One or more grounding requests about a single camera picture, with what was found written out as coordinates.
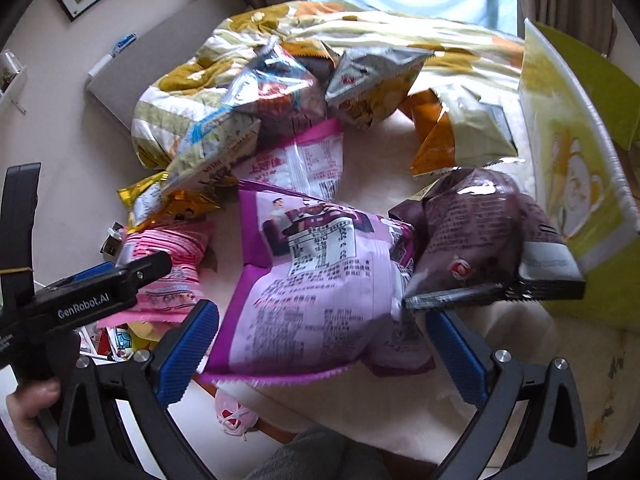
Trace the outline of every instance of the bedsheet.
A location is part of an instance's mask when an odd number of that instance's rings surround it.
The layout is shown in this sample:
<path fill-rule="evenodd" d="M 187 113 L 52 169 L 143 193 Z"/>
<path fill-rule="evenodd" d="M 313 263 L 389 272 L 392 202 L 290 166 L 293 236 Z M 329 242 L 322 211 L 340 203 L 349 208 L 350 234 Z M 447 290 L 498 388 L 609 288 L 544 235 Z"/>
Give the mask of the bedsheet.
<path fill-rule="evenodd" d="M 459 82 L 515 92 L 524 43 L 478 25 L 394 12 L 362 10 L 345 2 L 290 2 L 232 16 L 183 65 L 140 97 L 131 126 L 140 162 L 163 170 L 189 127 L 218 106 L 226 86 L 276 35 L 283 41 L 321 40 L 341 54 L 348 46 L 423 46 L 436 50 L 422 73 L 433 83 Z"/>

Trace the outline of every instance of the human hand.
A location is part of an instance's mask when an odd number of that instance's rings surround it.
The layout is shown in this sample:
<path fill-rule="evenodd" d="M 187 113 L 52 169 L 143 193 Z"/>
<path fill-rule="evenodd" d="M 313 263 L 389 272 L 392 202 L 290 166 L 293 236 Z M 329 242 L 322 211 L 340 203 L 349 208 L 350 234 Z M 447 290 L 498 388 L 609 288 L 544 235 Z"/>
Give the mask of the human hand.
<path fill-rule="evenodd" d="M 56 464 L 56 453 L 40 429 L 36 416 L 59 398 L 58 379 L 20 384 L 15 393 L 6 398 L 6 408 L 18 440 L 34 456 L 51 466 Z"/>

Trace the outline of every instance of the wall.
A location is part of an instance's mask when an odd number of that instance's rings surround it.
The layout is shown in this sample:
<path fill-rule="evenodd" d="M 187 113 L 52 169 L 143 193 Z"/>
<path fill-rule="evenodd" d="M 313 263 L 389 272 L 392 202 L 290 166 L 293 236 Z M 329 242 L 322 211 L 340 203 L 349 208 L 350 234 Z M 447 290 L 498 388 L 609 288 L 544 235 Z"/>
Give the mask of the wall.
<path fill-rule="evenodd" d="M 617 9 L 614 9 L 613 17 L 618 25 L 618 36 L 609 60 L 640 85 L 640 45 Z"/>
<path fill-rule="evenodd" d="M 50 283 L 101 263 L 106 230 L 124 222 L 115 190 L 146 176 L 130 140 L 84 93 L 86 72 L 122 36 L 143 34 L 193 0 L 101 0 L 70 22 L 57 0 L 34 0 L 6 47 L 28 67 L 0 118 L 0 179 L 41 162 L 33 231 L 35 279 Z"/>

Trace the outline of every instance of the blue gripper pad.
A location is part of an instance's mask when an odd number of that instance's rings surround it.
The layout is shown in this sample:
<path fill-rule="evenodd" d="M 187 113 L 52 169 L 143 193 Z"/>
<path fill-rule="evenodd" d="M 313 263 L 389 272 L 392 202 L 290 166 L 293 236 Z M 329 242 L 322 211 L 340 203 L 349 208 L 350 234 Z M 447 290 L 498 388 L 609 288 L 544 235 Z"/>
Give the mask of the blue gripper pad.
<path fill-rule="evenodd" d="M 426 311 L 424 323 L 460 396 L 482 408 L 489 397 L 486 369 L 444 312 Z"/>
<path fill-rule="evenodd" d="M 103 264 L 96 265 L 95 267 L 91 267 L 91 269 L 83 270 L 82 272 L 78 272 L 74 274 L 71 279 L 74 282 L 80 282 L 81 280 L 86 280 L 87 278 L 92 278 L 94 276 L 98 276 L 105 272 L 109 272 L 113 270 L 115 265 L 111 262 L 104 262 Z"/>
<path fill-rule="evenodd" d="M 220 315 L 215 303 L 200 300 L 179 328 L 169 330 L 154 349 L 151 378 L 162 407 L 178 402 L 213 341 Z"/>

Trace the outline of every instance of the yellow floral blanket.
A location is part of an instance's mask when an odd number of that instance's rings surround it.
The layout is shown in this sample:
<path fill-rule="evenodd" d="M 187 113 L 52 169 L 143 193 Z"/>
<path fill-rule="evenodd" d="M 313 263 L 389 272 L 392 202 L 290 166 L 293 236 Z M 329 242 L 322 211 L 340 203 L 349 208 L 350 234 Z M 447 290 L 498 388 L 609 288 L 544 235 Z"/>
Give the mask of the yellow floral blanket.
<path fill-rule="evenodd" d="M 195 56 L 150 86 L 131 127 L 142 164 L 164 170 L 189 127 L 218 106 L 226 86 L 272 35 L 282 41 L 320 40 L 338 54 L 350 46 L 421 46 L 436 51 L 422 75 L 458 82 L 482 94 L 492 86 L 516 91 L 524 43 L 477 25 L 393 12 L 345 2 L 289 2 L 250 10 L 220 23 Z"/>

